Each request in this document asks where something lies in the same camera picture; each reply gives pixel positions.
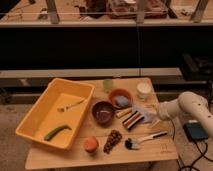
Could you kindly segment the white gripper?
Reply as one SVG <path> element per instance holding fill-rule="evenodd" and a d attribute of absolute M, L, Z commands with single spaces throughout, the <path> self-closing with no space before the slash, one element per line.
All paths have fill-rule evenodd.
<path fill-rule="evenodd" d="M 146 108 L 150 108 L 150 109 L 157 109 L 157 116 L 159 119 L 166 121 L 166 120 L 170 120 L 170 115 L 168 113 L 167 110 L 167 103 L 163 102 L 158 104 L 146 104 L 145 105 Z M 149 125 L 148 128 L 149 129 L 154 129 L 155 127 L 157 127 L 159 124 L 161 124 L 161 120 L 153 120 Z"/>

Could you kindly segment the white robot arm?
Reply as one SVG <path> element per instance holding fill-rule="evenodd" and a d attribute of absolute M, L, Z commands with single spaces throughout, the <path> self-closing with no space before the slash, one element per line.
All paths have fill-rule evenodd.
<path fill-rule="evenodd" d="M 162 121 L 169 121 L 180 114 L 188 114 L 202 125 L 209 137 L 213 138 L 213 114 L 203 96 L 185 91 L 174 100 L 161 102 L 156 111 L 154 120 L 149 125 L 150 129 L 154 129 Z"/>

